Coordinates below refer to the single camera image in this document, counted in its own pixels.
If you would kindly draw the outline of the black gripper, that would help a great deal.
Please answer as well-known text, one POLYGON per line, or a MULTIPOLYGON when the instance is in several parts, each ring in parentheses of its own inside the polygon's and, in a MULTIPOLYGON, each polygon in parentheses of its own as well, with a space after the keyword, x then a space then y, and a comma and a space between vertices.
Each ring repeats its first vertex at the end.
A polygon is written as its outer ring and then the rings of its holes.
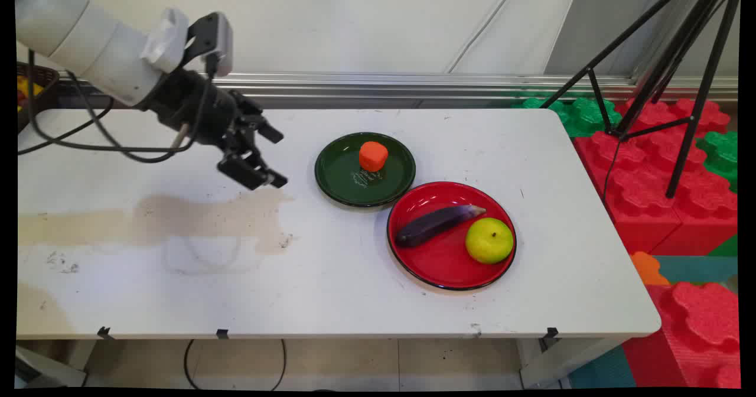
MULTIPOLYGON (((183 124, 193 127, 200 116, 195 142, 202 145, 224 148, 224 136, 231 127, 257 132, 273 144, 284 138, 254 100, 237 90, 221 89, 196 71, 181 69, 162 76, 139 108, 155 112, 161 124, 175 131, 183 124)), ((287 177, 268 167, 255 145, 227 147, 217 169, 248 190, 281 188, 288 183, 287 177)))

